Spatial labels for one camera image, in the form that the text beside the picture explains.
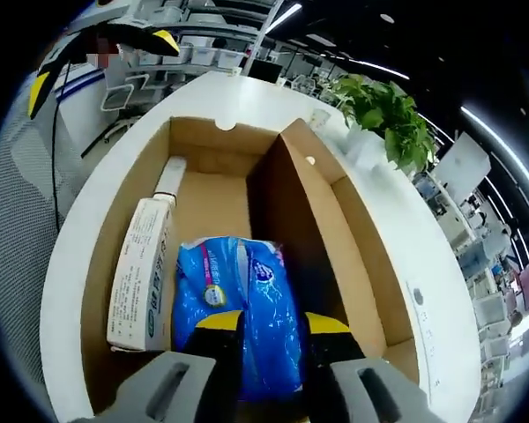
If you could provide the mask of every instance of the white countertop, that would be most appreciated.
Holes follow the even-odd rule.
[[[93,416],[80,350],[81,302],[88,265],[103,220],[123,178],[147,140],[170,116],[213,118],[282,131],[314,108],[332,114],[325,141],[367,206],[405,297],[412,321],[420,386],[443,420],[466,423],[481,384],[480,345],[472,302],[455,256],[429,208],[402,172],[349,169],[335,145],[348,129],[330,106],[287,88],[209,72],[153,108],[93,171],[64,222],[50,259],[41,303],[41,358],[59,421]],[[414,289],[423,305],[414,301]]]

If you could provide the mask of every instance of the cardboard box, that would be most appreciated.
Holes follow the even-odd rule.
[[[81,336],[95,412],[154,356],[111,352],[105,328],[126,229],[171,155],[188,163],[173,213],[178,242],[234,235],[281,244],[297,305],[348,324],[367,356],[385,356],[417,382],[412,329],[384,245],[353,184],[305,122],[277,134],[241,124],[223,131],[181,117],[166,122],[138,157],[93,252]]]

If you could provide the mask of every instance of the green leaves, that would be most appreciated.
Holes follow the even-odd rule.
[[[428,134],[425,121],[415,110],[415,101],[397,84],[366,82],[361,75],[346,75],[333,88],[348,98],[341,112],[365,130],[373,130],[384,137],[388,161],[399,168],[412,163],[418,170],[435,154],[435,143]]]
[[[374,128],[378,128],[382,122],[384,122],[384,118],[382,117],[382,109],[373,108],[362,116],[359,124],[365,130],[372,130]]]
[[[388,161],[395,161],[398,163],[401,158],[398,135],[389,128],[386,129],[384,133],[384,147],[386,149],[386,157],[388,158]]]

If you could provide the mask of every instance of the yellow accent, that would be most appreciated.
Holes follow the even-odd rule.
[[[309,321],[309,331],[312,335],[316,333],[341,333],[350,332],[351,330],[339,320],[331,319],[324,315],[315,313],[306,313]]]
[[[178,44],[176,44],[175,39],[170,34],[170,32],[165,31],[164,29],[161,29],[160,31],[157,31],[153,35],[157,37],[161,37],[164,41],[166,41],[168,44],[172,46],[178,53],[180,53],[180,48],[178,47]]]
[[[39,97],[39,93],[41,91],[41,87],[43,86],[43,83],[45,82],[45,79],[47,79],[49,75],[49,72],[45,72],[41,75],[38,75],[35,79],[35,82],[32,84],[31,90],[29,92],[29,115],[32,115],[32,112],[34,111],[35,102],[37,101],[37,97]]]
[[[237,329],[237,320],[241,310],[226,311],[225,313],[218,313],[217,315],[209,315],[196,325],[197,328],[206,329],[222,329],[235,330]]]

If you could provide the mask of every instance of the black ceiling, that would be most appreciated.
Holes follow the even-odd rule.
[[[294,2],[285,2],[280,13]],[[269,35],[298,40],[319,52],[349,54],[406,74],[409,80],[345,60],[332,59],[346,71],[379,80],[393,79],[411,94],[419,110],[454,137],[468,132],[491,158],[490,180],[518,219],[529,248],[529,183],[513,159],[489,134],[467,120],[470,108],[506,142],[529,170],[529,4],[466,1],[399,2],[390,0],[301,0],[302,9]],[[381,14],[392,17],[388,23]],[[316,33],[337,47],[306,37]],[[495,196],[487,183],[485,194]],[[528,263],[521,242],[524,264]]]

